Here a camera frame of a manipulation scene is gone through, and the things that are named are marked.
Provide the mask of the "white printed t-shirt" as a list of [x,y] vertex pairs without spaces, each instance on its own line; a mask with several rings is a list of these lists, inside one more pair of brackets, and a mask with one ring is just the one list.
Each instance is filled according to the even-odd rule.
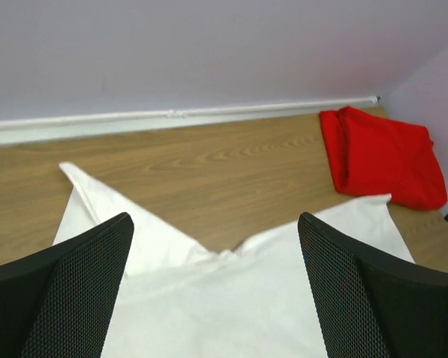
[[324,357],[296,222],[214,252],[70,162],[61,243],[126,212],[134,237],[104,357]]

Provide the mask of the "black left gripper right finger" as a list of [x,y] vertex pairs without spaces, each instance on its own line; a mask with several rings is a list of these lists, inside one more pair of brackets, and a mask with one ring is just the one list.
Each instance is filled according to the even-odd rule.
[[329,357],[448,357],[448,273],[402,260],[310,213],[299,240]]

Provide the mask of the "folded bright red t-shirt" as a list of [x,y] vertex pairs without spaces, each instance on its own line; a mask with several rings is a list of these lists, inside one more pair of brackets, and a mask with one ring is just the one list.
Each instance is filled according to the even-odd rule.
[[354,107],[319,114],[337,192],[391,195],[413,210],[439,210],[447,188],[427,127],[374,116]]

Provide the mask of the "aluminium frame rail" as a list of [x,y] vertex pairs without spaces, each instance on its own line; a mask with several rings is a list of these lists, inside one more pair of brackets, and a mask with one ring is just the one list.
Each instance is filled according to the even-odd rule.
[[347,105],[375,107],[379,95],[321,101],[215,107],[191,110],[157,110],[59,116],[0,121],[0,146],[86,138],[108,134],[153,131],[256,119],[279,118],[338,109]]

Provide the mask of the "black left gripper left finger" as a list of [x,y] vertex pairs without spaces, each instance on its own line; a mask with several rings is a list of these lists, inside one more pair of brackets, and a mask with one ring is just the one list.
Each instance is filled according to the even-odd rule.
[[0,357],[100,357],[131,247],[129,214],[0,266]]

